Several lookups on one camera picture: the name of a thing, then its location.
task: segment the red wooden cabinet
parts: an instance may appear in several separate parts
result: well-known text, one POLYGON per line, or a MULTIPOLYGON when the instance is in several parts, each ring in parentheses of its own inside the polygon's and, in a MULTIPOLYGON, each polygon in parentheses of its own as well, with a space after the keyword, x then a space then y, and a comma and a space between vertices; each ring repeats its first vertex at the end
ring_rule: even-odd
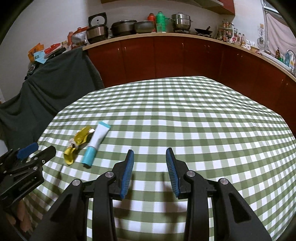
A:
POLYGON ((275 105, 275 111, 283 117, 294 136, 296 135, 295 93, 296 82, 286 76, 275 105))
POLYGON ((153 37, 120 41, 127 82, 155 79, 153 37))
POLYGON ((251 98, 261 59, 243 50, 225 46, 219 82, 251 98))
POLYGON ((100 72, 105 87, 127 83, 119 41, 88 49, 88 55, 100 72))
POLYGON ((275 111, 286 75, 272 64, 261 60, 251 99, 275 111))
POLYGON ((184 75, 218 80, 224 45, 204 39, 186 38, 184 75))
POLYGON ((154 37, 156 78, 184 76, 184 37, 154 37))
POLYGON ((219 0, 219 1, 223 3, 224 6, 221 6, 221 5, 209 6, 209 7, 206 7, 206 9, 209 9, 218 14, 235 15, 233 0, 219 0))
POLYGON ((219 1, 224 4, 223 8, 225 12, 222 12, 222 14, 235 15, 233 0, 219 0, 219 1))

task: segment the green checkered tablecloth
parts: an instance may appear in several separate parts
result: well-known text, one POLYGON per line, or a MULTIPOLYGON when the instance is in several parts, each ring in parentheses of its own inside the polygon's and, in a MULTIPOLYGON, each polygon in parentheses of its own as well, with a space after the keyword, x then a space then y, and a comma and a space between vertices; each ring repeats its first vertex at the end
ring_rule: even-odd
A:
MULTIPOLYGON (((53 145, 44 183, 25 198, 33 225, 40 222, 75 178, 96 179, 135 153, 126 199, 113 201, 119 240, 183 240, 186 200, 171 190, 165 151, 204 178, 227 178, 249 203, 273 240, 296 212, 296 141, 282 117, 236 91, 205 77, 146 80, 87 94, 52 120, 39 149, 53 145), (64 163, 68 140, 86 125, 111 125, 91 169, 83 167, 84 147, 74 164, 64 163)), ((213 215, 210 212, 210 240, 213 215)), ((92 201, 87 235, 91 240, 92 201)))

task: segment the green thermos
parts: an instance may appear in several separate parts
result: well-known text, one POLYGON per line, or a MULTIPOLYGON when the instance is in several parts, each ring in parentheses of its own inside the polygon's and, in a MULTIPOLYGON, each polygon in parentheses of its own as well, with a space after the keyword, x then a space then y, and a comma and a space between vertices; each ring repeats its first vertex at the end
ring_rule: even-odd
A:
POLYGON ((162 11, 159 11, 156 15, 156 30, 157 32, 165 33, 165 19, 166 17, 163 15, 162 11))

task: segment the stainless steel pot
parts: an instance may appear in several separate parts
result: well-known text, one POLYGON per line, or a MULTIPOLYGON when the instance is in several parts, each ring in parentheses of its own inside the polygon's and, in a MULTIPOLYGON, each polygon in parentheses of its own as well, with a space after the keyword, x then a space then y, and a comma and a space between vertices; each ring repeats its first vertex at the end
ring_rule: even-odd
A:
POLYGON ((95 25, 86 30, 87 40, 93 44, 108 38, 108 28, 104 24, 95 25))
POLYGON ((154 29, 153 21, 140 21, 135 23, 135 31, 137 34, 151 33, 154 29))
POLYGON ((189 31, 191 27, 190 16, 179 12, 177 14, 173 14, 172 18, 169 18, 173 22, 173 30, 182 30, 189 31))
POLYGON ((112 24, 111 31, 114 37, 135 34, 136 20, 123 20, 112 24))

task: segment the red thermos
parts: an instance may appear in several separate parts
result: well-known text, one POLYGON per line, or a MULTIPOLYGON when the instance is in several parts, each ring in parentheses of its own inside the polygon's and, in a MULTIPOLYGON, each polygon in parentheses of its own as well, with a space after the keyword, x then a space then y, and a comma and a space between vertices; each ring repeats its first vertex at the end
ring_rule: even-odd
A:
POLYGON ((153 29, 153 32, 156 32, 155 30, 155 26, 156 26, 156 17, 153 13, 150 13, 148 18, 147 18, 148 21, 153 21, 154 22, 154 29, 153 29))

